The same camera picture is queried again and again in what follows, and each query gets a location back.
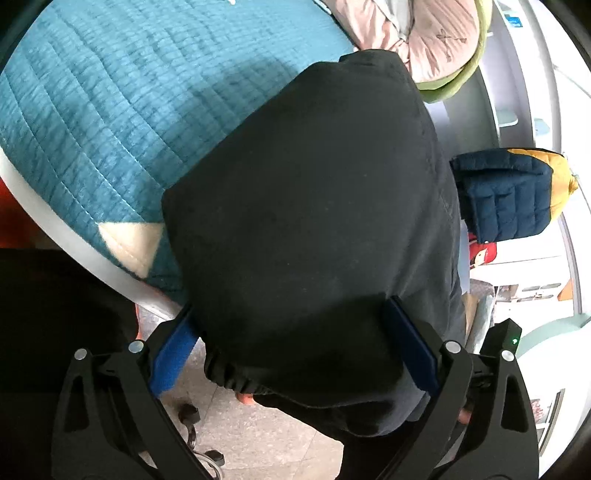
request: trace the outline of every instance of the metal screw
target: metal screw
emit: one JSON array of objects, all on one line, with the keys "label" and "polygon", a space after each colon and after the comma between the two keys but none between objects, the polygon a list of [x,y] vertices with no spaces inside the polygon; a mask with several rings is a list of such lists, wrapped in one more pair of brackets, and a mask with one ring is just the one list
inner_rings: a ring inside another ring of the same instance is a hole
[{"label": "metal screw", "polygon": [[503,357],[503,359],[507,362],[512,362],[513,360],[515,360],[515,355],[513,355],[513,352],[510,352],[509,350],[503,350],[501,353],[501,357]]},{"label": "metal screw", "polygon": [[74,358],[76,360],[84,360],[86,358],[87,353],[88,352],[86,351],[85,348],[79,348],[78,350],[75,351]]},{"label": "metal screw", "polygon": [[450,353],[460,353],[462,351],[462,347],[457,342],[447,342],[445,349]]},{"label": "metal screw", "polygon": [[129,344],[127,350],[131,353],[140,353],[144,349],[144,343],[142,340],[135,340]]}]

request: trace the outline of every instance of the chair wheel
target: chair wheel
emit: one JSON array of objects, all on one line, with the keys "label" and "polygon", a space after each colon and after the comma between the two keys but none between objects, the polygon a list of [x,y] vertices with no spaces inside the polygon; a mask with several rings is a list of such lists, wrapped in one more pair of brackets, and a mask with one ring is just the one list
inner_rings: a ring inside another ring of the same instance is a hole
[{"label": "chair wheel", "polygon": [[185,405],[183,405],[178,411],[178,419],[185,426],[187,424],[195,425],[201,420],[201,415],[195,406],[190,403],[185,403]]},{"label": "chair wheel", "polygon": [[218,452],[217,450],[208,450],[204,453],[207,455],[217,466],[224,466],[226,464],[226,459],[223,457],[222,452]]}]

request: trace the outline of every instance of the gray tile floor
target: gray tile floor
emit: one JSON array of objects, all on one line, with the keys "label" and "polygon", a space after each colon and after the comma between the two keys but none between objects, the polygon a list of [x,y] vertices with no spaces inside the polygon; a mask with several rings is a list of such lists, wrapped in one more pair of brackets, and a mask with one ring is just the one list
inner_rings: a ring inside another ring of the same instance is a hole
[{"label": "gray tile floor", "polygon": [[[147,338],[161,320],[140,310],[140,331]],[[161,397],[174,424],[178,409],[192,403],[201,413],[197,450],[216,449],[226,459],[227,480],[332,480],[339,473],[342,445],[274,408],[245,406],[234,393],[211,383],[203,373],[205,345],[193,349],[174,388]]]}]

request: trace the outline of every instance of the bed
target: bed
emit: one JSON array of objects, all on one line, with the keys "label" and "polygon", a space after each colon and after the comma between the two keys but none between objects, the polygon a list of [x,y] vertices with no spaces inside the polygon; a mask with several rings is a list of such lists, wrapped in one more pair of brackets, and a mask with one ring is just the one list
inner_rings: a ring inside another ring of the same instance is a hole
[{"label": "bed", "polygon": [[0,176],[78,262],[171,317],[184,291],[163,191],[352,51],[313,0],[54,0],[0,76]]}]

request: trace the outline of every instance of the pink cushion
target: pink cushion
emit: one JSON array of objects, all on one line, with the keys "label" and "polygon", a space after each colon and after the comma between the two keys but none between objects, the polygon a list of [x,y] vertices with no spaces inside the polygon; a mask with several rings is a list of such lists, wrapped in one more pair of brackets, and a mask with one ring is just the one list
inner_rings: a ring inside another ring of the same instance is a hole
[{"label": "pink cushion", "polygon": [[400,38],[373,0],[324,0],[361,49],[400,55],[416,83],[442,79],[462,68],[478,46],[475,0],[414,0],[415,23],[408,42]]}]

